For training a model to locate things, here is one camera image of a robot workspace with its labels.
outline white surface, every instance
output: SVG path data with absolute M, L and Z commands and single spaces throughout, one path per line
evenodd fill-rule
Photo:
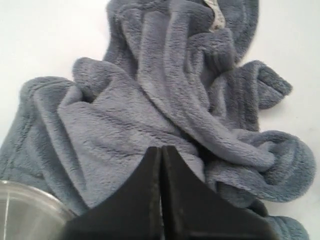
M 79 57 L 100 60 L 108 45 L 107 0 L 0 0 L 0 143 L 14 119 L 21 85 L 39 76 L 71 79 Z M 299 136 L 320 159 L 320 2 L 260 0 L 254 42 L 245 58 L 261 60 L 293 86 L 281 104 L 261 113 L 262 130 Z M 320 178 L 290 203 L 269 203 L 320 239 Z

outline crumpled cloth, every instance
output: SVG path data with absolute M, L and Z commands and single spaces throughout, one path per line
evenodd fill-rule
M 315 175 L 311 150 L 288 133 L 259 132 L 258 123 L 259 110 L 292 87 L 260 61 L 236 67 L 255 29 L 255 21 L 238 36 L 232 28 L 239 2 L 258 7 L 220 1 L 226 28 L 209 32 L 214 14 L 201 1 L 111 1 L 103 61 L 77 60 L 74 82 L 40 77 L 23 86 L 0 179 L 40 188 L 82 214 L 126 181 L 149 146 L 174 145 L 237 207 L 303 195 Z M 279 219 L 267 220 L 281 239 L 308 239 L 295 221 Z

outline clothing label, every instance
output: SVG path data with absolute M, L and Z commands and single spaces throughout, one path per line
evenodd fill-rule
M 214 32 L 218 29 L 223 29 L 226 26 L 226 19 L 220 10 L 218 0 L 204 0 L 204 2 L 213 10 L 214 21 L 210 27 L 210 31 Z

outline white tag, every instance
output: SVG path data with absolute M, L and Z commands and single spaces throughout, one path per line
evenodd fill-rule
M 214 21 L 210 28 L 211 32 L 223 29 L 226 26 L 226 19 L 220 10 L 218 0 L 204 0 L 204 2 L 214 11 Z

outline fuzzy texture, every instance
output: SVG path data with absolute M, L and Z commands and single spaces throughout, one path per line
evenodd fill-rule
M 237 207 L 303 195 L 315 175 L 312 152 L 290 134 L 259 132 L 258 123 L 259 110 L 278 104 L 291 85 L 260 61 L 235 68 L 258 2 L 220 1 L 227 28 L 215 32 L 201 2 L 111 1 L 103 61 L 77 60 L 74 82 L 36 78 L 22 88 L 0 179 L 40 188 L 82 214 L 126 181 L 149 146 L 174 145 Z M 303 232 L 295 222 L 268 219 L 281 239 L 308 239 L 291 234 Z

